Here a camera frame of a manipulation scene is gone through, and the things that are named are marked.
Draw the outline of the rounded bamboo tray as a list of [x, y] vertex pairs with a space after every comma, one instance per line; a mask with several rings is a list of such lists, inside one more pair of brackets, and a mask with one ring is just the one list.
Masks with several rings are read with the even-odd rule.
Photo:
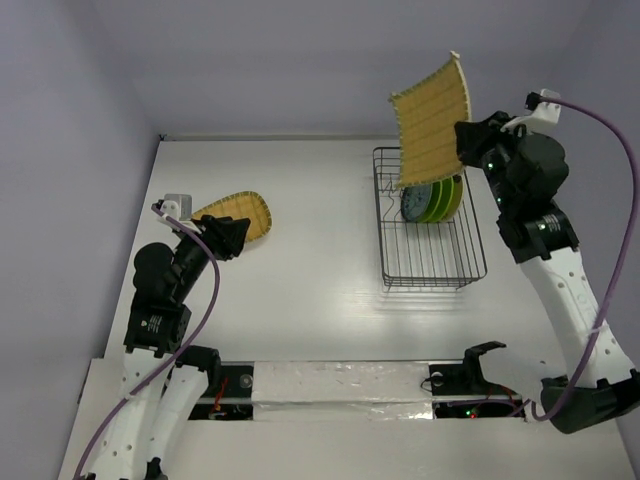
[[225, 196], [200, 208], [192, 214], [192, 220], [201, 220], [205, 215], [216, 218], [231, 217], [234, 220], [249, 219], [250, 226], [245, 239], [251, 243], [266, 236], [273, 224], [270, 209], [264, 198], [255, 191], [241, 191]]

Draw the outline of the square bamboo tray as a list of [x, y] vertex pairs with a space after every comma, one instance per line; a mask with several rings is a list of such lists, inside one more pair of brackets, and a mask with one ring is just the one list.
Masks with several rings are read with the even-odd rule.
[[471, 120], [471, 100], [457, 52], [418, 83], [391, 93], [389, 102], [398, 128], [399, 187], [432, 184], [464, 170], [454, 126]]

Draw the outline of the blue patterned plate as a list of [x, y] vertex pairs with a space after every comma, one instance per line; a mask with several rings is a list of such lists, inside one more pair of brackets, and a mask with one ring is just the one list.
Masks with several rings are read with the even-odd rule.
[[431, 200], [429, 184], [407, 187], [401, 195], [401, 215], [406, 222], [420, 223], [426, 219]]

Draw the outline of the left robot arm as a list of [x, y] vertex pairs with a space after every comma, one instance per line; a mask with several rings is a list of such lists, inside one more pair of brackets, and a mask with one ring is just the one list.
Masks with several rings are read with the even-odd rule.
[[119, 399], [82, 453], [77, 479], [164, 479], [168, 455], [202, 395], [221, 383], [217, 350], [195, 345], [185, 300], [204, 268], [240, 255], [247, 218], [160, 220], [180, 241], [134, 257], [134, 297], [124, 338]]

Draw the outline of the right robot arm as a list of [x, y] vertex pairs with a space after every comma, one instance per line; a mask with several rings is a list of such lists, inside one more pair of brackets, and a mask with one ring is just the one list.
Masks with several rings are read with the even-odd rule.
[[499, 209], [497, 226], [535, 289], [560, 345], [564, 374], [539, 372], [533, 407], [564, 434], [639, 406], [639, 370], [617, 342], [591, 289], [568, 216], [554, 197], [569, 175], [563, 146], [497, 112], [454, 126], [456, 153], [480, 169]]

